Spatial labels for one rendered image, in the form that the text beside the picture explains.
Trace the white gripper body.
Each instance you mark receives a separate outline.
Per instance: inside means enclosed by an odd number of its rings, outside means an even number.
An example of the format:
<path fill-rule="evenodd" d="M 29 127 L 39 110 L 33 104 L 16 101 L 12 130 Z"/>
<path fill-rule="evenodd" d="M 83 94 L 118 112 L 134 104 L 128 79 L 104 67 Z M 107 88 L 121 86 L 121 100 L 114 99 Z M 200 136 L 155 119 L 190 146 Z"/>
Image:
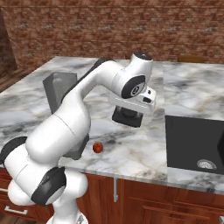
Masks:
<path fill-rule="evenodd" d="M 155 103 L 140 102 L 136 97 L 131 99 L 123 99 L 115 94 L 110 93 L 108 96 L 108 102 L 118 107 L 130 109 L 138 113 L 150 115 L 154 112 Z"/>

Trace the red apple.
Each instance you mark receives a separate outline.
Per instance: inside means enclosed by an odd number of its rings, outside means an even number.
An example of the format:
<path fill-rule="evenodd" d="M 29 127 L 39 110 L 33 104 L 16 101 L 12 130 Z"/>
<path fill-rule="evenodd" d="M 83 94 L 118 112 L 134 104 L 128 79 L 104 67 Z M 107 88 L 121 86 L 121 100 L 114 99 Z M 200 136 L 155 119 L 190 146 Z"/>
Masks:
<path fill-rule="evenodd" d="M 101 142 L 95 142 L 93 144 L 93 151 L 95 153 L 101 153 L 103 151 L 103 144 Z"/>

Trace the grey blender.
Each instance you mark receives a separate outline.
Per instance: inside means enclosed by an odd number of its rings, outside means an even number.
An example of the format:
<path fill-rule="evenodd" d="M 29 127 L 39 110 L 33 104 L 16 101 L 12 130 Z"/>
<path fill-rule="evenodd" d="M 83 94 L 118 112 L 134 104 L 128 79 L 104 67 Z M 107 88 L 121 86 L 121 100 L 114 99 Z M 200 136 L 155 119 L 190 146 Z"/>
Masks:
<path fill-rule="evenodd" d="M 52 114 L 60 107 L 62 98 L 69 89 L 76 85 L 77 81 L 78 78 L 76 73 L 66 72 L 53 72 L 43 80 L 45 94 Z M 82 143 L 74 146 L 67 154 L 65 154 L 65 157 L 79 160 L 88 141 L 89 135 L 86 135 Z"/>

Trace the black sink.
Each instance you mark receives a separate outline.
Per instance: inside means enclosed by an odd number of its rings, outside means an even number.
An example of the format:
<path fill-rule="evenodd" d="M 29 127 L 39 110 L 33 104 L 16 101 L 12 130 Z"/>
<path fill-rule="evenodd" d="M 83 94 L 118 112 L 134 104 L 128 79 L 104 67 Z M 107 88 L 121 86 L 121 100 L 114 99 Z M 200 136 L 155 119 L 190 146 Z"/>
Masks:
<path fill-rule="evenodd" d="M 224 175 L 224 121 L 167 115 L 167 166 Z"/>

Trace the brown wooden cupboard door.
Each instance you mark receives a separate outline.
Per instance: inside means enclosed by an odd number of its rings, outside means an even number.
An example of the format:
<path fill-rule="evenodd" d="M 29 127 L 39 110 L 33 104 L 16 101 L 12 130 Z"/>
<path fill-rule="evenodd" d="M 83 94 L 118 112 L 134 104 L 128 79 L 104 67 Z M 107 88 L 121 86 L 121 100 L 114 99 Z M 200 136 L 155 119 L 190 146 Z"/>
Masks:
<path fill-rule="evenodd" d="M 224 194 L 120 181 L 121 224 L 220 224 Z"/>
<path fill-rule="evenodd" d="M 114 224 L 114 179 L 87 174 L 88 188 L 77 204 L 88 224 Z"/>

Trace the brown wooden drawer front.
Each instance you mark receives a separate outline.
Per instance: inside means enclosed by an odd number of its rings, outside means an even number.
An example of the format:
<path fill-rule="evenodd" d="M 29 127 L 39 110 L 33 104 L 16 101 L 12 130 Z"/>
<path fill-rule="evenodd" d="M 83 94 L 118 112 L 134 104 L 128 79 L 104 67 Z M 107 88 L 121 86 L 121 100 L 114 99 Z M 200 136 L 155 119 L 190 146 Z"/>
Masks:
<path fill-rule="evenodd" d="M 53 206 L 16 206 L 8 198 L 7 192 L 0 192 L 0 212 L 31 221 L 47 221 L 53 216 Z"/>

